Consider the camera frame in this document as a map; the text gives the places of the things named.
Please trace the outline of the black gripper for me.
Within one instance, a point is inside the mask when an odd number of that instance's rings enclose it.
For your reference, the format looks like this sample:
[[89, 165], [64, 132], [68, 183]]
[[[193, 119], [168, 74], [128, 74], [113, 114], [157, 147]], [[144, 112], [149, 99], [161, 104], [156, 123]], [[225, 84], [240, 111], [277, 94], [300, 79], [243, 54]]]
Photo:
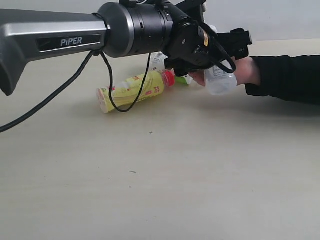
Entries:
[[162, 1], [162, 9], [172, 18], [170, 39], [163, 53], [164, 67], [181, 77], [198, 70], [218, 67], [232, 74], [235, 60], [249, 55], [251, 34], [243, 28], [217, 33], [204, 20], [204, 0], [184, 0], [177, 5]]

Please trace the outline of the black sleeved forearm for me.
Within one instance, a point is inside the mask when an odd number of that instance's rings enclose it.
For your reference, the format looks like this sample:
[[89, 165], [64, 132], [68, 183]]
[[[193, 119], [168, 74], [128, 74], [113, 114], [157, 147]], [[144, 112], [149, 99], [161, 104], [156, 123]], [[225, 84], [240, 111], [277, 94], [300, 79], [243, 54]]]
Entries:
[[260, 84], [246, 84], [249, 96], [320, 104], [320, 56], [253, 56]]

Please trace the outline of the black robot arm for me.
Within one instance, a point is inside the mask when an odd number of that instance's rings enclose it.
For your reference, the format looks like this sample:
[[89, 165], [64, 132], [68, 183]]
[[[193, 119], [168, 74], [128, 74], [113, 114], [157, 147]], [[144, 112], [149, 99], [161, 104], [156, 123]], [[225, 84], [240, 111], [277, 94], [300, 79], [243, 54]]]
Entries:
[[217, 33], [204, 10], [202, 0], [120, 0], [92, 14], [2, 9], [0, 89], [10, 96], [29, 62], [87, 51], [111, 58], [161, 52], [177, 76], [247, 57], [249, 31]]

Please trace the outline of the person's open hand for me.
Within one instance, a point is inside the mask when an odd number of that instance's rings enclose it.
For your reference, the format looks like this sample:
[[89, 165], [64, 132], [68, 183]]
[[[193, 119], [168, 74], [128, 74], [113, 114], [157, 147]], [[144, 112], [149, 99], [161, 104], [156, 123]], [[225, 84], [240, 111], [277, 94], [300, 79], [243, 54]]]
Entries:
[[[258, 66], [251, 57], [235, 60], [236, 71], [234, 75], [237, 79], [237, 86], [241, 85], [261, 85], [261, 75]], [[202, 70], [190, 72], [188, 74], [200, 86], [205, 86], [205, 74]]]

